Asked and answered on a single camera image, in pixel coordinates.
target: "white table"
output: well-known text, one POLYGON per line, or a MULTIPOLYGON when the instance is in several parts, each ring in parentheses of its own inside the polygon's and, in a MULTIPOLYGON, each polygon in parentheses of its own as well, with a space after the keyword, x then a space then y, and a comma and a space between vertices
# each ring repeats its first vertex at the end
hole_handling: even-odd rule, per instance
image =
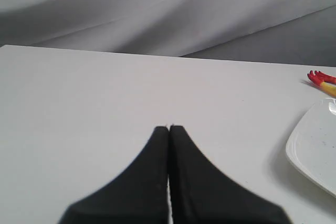
POLYGON ((284 146, 336 68, 0 48, 0 223, 56 223, 137 155, 156 125, 185 126, 226 175, 294 223, 336 222, 336 198, 284 146))

